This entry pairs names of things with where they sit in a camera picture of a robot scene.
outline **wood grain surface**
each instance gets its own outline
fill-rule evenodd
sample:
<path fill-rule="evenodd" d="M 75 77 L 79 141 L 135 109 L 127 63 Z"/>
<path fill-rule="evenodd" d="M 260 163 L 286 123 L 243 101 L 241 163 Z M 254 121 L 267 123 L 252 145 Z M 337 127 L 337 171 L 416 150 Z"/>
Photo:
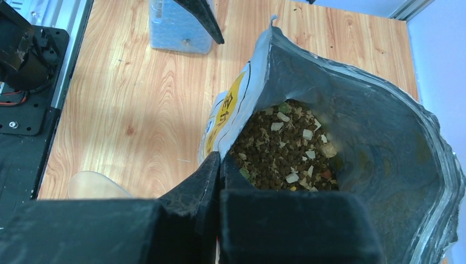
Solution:
<path fill-rule="evenodd" d="M 293 42 L 353 64 L 417 97 L 405 22 L 287 0 L 217 0 L 225 44 L 206 55 L 149 46 L 148 0 L 94 0 L 39 193 L 67 198 L 70 177 L 102 173 L 158 197 L 197 167 L 215 96 L 251 57 L 270 16 Z"/>

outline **cable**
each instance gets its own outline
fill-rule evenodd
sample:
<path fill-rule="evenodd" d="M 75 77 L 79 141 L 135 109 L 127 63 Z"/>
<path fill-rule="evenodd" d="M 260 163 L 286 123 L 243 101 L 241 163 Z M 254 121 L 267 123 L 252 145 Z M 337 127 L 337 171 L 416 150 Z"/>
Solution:
<path fill-rule="evenodd" d="M 5 92 L 5 93 L 2 93 L 0 95 L 16 95 L 16 94 L 19 94 L 19 93 L 21 93 L 21 92 Z M 0 107 L 20 105 L 20 104 L 26 102 L 28 96 L 29 96 L 29 92 L 23 92 L 23 98 L 21 99 L 21 101 L 19 101 L 19 102 L 10 102 L 10 103 L 0 102 Z"/>

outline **yellow label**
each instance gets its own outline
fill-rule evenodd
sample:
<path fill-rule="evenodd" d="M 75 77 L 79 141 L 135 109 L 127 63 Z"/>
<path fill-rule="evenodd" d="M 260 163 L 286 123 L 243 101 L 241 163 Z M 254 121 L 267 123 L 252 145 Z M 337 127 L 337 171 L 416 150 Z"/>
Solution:
<path fill-rule="evenodd" d="M 225 126 L 226 122 L 228 122 L 228 120 L 230 119 L 231 114 L 233 114 L 233 110 L 236 107 L 236 103 L 238 103 L 238 92 L 240 90 L 240 84 L 243 80 L 244 75 L 245 71 L 243 71 L 243 73 L 241 73 L 240 76 L 236 78 L 235 82 L 233 82 L 233 84 L 230 87 L 230 90 L 228 90 L 228 93 L 223 99 L 223 103 L 215 119 L 215 127 L 212 129 L 212 131 L 209 133 L 207 137 L 206 156 L 207 154 L 212 152 L 215 139 L 217 138 L 221 129 Z"/>

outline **bag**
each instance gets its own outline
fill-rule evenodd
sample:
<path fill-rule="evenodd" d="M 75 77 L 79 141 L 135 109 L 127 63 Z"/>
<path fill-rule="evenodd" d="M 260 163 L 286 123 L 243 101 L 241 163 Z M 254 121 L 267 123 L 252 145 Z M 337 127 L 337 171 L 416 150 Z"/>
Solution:
<path fill-rule="evenodd" d="M 223 159 L 253 113 L 288 99 L 307 104 L 337 148 L 330 164 L 339 189 L 367 203 L 386 263 L 439 263 L 457 241 L 465 186 L 437 118 L 388 81 L 299 48 L 271 23 L 216 98 L 199 163 L 211 151 Z"/>

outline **clear plastic scoop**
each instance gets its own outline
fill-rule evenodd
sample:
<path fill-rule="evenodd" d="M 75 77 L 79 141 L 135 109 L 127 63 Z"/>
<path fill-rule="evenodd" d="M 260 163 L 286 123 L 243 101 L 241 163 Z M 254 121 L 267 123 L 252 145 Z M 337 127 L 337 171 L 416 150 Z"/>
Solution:
<path fill-rule="evenodd" d="M 114 181 L 97 172 L 83 171 L 71 177 L 68 183 L 69 199 L 133 198 Z"/>

